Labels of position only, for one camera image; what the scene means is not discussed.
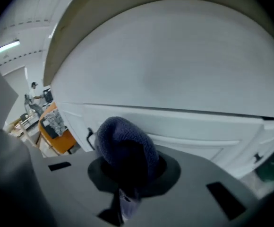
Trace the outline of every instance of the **fuzzy fabric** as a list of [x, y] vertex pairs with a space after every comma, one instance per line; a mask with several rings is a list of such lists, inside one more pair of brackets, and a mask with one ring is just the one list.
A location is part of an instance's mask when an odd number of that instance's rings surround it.
[[130, 121], [108, 118], [96, 133], [95, 147], [109, 165], [127, 177], [145, 178], [146, 182], [155, 178], [159, 156], [153, 141]]

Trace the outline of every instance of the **ceiling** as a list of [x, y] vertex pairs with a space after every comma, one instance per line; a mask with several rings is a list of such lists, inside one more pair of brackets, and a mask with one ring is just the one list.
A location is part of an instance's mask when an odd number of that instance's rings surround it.
[[18, 67], [42, 65], [49, 35], [72, 0], [13, 0], [0, 17], [0, 47], [14, 40], [20, 45], [0, 53], [3, 75]]

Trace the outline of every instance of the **black strip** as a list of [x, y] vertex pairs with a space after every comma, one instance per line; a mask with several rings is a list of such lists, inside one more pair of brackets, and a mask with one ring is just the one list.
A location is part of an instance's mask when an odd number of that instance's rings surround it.
[[229, 220], [233, 220], [246, 210], [221, 183], [211, 183], [206, 186]]
[[59, 170], [59, 169], [62, 169], [62, 168], [68, 167], [68, 166], [71, 166], [71, 163], [65, 161], [65, 162], [54, 164], [54, 165], [49, 165], [48, 167], [50, 168], [51, 171], [56, 171], [56, 170]]

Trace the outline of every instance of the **floor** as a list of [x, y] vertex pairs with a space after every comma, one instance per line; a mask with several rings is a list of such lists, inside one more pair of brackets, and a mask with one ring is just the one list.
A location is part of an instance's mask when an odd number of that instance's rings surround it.
[[[39, 135], [38, 127], [34, 127], [31, 130], [29, 130], [30, 137], [36, 141]], [[21, 140], [27, 144], [31, 145], [31, 143], [27, 140], [26, 136], [22, 136]], [[44, 139], [41, 139], [40, 143], [40, 150], [43, 153], [43, 157], [56, 157], [58, 156], [55, 151], [48, 146], [48, 144], [44, 141]], [[84, 152], [84, 150], [77, 144], [75, 145], [70, 152], [72, 154], [79, 154]], [[274, 191], [274, 181], [272, 182], [263, 182], [261, 179], [257, 176], [255, 172], [251, 172], [250, 174], [244, 176], [241, 178], [241, 182], [247, 186], [258, 199], [261, 199], [265, 197], [267, 194]]]

